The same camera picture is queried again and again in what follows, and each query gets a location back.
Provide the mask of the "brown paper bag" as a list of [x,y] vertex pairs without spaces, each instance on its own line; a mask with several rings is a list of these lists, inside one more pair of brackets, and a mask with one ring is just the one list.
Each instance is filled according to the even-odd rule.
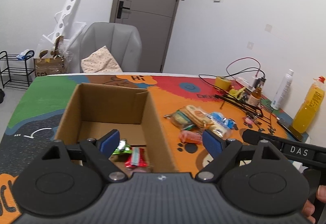
[[37,46],[34,56],[36,77],[67,73],[64,56],[64,37],[58,36],[54,42],[43,37]]

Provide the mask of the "pink wafer snack packet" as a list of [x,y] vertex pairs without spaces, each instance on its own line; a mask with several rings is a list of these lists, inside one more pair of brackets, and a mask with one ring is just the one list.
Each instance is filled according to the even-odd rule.
[[178,137],[182,143],[202,144],[202,135],[196,132],[183,130]]

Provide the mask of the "white power strip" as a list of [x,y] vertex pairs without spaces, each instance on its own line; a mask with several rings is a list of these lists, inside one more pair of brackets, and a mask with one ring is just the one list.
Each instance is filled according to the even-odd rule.
[[249,90],[251,92],[255,89],[255,85],[256,85],[258,80],[259,80],[258,77],[251,77],[249,79],[245,79],[243,77],[236,77],[235,78],[235,81],[238,84],[242,85],[243,87],[245,87],[247,90]]

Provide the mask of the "teal cracker packet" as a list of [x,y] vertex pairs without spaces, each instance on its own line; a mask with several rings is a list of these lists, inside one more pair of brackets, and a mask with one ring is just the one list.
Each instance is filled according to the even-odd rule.
[[177,127],[181,131],[183,130],[189,131],[196,126],[195,123],[191,121],[180,110],[177,110],[171,114],[164,115],[164,118],[170,120],[170,123],[172,123],[175,127]]

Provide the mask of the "blue snack packet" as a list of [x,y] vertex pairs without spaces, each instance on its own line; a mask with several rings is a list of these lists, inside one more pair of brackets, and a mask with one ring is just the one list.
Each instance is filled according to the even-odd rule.
[[210,116],[212,119],[214,119],[215,122],[224,125],[225,127],[229,129],[233,129],[235,125],[235,121],[233,119],[227,119],[222,113],[220,112],[212,112],[210,113]]

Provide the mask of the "green candy packet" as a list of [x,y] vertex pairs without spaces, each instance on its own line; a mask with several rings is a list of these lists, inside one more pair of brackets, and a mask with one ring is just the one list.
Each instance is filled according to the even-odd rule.
[[112,153],[114,156],[116,155],[124,155],[124,154],[132,154],[132,147],[128,144],[126,139],[121,139],[119,141],[118,147]]

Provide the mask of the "orange juice bottle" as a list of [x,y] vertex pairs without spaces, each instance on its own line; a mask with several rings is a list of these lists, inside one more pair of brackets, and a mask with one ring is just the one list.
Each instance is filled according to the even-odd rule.
[[299,133],[305,133],[318,112],[325,96],[325,77],[314,79],[304,102],[293,119],[292,127]]

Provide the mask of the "key bunch with pink charm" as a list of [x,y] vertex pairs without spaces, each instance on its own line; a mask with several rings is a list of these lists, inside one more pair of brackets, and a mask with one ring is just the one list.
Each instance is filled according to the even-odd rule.
[[250,129],[253,129],[254,126],[258,128],[258,131],[262,132],[265,129],[262,127],[262,123],[258,121],[256,118],[252,118],[250,116],[243,117],[243,123]]

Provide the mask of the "black shoe rack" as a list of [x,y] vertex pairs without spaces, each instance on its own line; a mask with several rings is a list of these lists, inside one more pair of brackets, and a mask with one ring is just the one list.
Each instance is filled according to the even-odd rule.
[[1,51],[1,85],[4,88],[27,90],[35,77],[33,50],[22,59],[16,54]]

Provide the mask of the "brown cardboard box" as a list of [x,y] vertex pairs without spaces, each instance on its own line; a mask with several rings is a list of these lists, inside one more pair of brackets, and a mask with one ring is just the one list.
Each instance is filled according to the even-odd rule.
[[76,86],[55,138],[72,145],[111,130],[133,147],[144,147],[152,172],[177,172],[154,100],[147,89],[82,83]]

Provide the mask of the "white spray bottle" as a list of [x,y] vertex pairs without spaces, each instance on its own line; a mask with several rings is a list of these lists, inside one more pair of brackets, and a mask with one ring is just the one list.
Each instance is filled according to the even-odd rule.
[[294,71],[289,69],[287,71],[287,73],[285,74],[285,76],[283,77],[281,84],[280,84],[279,88],[277,89],[277,92],[270,104],[270,106],[274,110],[279,110],[281,108],[281,105],[282,105],[283,101],[285,100],[287,93],[290,90],[290,86],[291,86],[292,80],[293,80],[293,74],[294,74]]

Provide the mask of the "white perforated rack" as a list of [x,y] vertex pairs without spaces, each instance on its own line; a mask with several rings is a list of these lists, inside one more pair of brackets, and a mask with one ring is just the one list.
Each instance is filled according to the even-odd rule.
[[42,38],[54,44],[59,36],[63,36],[68,44],[72,44],[86,27],[85,22],[75,21],[79,3],[80,0],[66,0],[62,10],[54,16],[54,31],[49,35],[42,35]]

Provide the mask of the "black phone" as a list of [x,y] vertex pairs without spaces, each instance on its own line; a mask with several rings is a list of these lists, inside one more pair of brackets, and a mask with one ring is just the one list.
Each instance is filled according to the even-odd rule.
[[295,130],[291,124],[287,123],[284,119],[277,119],[277,123],[288,133],[290,134],[296,141],[302,142],[303,136],[297,130]]

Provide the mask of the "yellow plastic bag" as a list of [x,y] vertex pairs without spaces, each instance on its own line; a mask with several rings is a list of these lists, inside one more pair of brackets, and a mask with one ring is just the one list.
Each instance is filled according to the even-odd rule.
[[246,87],[242,87],[240,89],[232,88],[228,92],[228,95],[231,96],[232,98],[236,98],[237,100],[241,100],[241,98],[244,96],[245,91],[246,91]]

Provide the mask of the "red white snack packet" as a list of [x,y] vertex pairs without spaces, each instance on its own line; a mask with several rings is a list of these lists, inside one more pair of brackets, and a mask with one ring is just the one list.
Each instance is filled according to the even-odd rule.
[[145,158],[145,149],[141,147],[133,147],[132,153],[125,162],[126,168],[145,168],[148,163]]

